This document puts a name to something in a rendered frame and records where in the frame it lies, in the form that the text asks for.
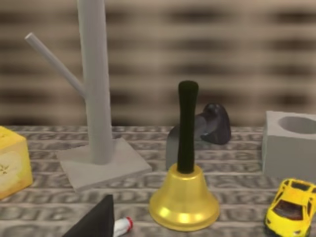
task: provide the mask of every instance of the blurred background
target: blurred background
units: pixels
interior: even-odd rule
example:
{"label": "blurred background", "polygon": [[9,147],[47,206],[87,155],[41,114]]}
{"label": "blurred background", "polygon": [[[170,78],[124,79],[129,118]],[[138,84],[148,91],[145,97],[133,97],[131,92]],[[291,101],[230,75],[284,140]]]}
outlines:
{"label": "blurred background", "polygon": [[[113,125],[174,125],[177,85],[232,125],[316,113],[315,0],[106,0]],[[24,37],[82,79],[75,0],[1,0],[0,124],[85,125],[84,102]]]}

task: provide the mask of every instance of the round hole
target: round hole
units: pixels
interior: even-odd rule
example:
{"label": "round hole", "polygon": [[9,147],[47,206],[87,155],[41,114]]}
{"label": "round hole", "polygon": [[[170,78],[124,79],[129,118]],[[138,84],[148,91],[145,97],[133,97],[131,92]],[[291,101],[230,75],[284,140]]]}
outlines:
{"label": "round hole", "polygon": [[316,134],[316,121],[309,118],[284,117],[278,123],[283,129],[290,132]]}

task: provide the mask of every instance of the yellow box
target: yellow box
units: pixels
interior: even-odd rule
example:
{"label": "yellow box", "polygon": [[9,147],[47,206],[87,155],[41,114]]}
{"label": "yellow box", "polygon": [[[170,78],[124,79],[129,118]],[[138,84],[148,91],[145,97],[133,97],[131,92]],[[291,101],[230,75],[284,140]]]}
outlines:
{"label": "yellow box", "polygon": [[32,183],[26,139],[0,126],[0,200]]}

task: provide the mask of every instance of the striped surface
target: striped surface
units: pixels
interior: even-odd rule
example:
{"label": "striped surface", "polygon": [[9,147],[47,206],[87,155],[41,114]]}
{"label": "striped surface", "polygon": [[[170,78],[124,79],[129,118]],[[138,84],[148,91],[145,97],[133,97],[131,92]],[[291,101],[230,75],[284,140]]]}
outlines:
{"label": "striped surface", "polygon": [[[115,124],[174,124],[177,84],[200,84],[197,112],[233,125],[265,110],[314,113],[314,0],[107,0]],[[0,124],[85,124],[84,103],[23,38],[34,32],[81,78],[75,0],[2,0]]]}
{"label": "striped surface", "polygon": [[[233,128],[224,146],[196,141],[196,162],[221,204],[219,220],[196,233],[176,233],[153,222],[148,202],[166,175],[165,140],[170,127],[114,127],[153,167],[140,178],[75,194],[54,152],[87,144],[86,127],[10,127],[28,139],[34,183],[0,202],[1,237],[59,237],[104,195],[113,194],[116,219],[130,216],[127,237],[263,237],[262,221],[279,180],[261,174],[261,128]],[[312,235],[316,236],[315,227]]]}

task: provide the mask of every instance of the car hood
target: car hood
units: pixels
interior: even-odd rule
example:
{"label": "car hood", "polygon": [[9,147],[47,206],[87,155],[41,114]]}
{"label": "car hood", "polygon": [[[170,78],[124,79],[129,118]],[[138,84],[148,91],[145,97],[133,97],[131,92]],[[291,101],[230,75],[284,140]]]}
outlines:
{"label": "car hood", "polygon": [[272,210],[267,212],[266,218],[270,222],[269,224],[267,223],[268,227],[281,236],[291,236],[295,231],[303,231],[308,228],[305,226],[306,223],[304,221],[289,220],[277,215]]}

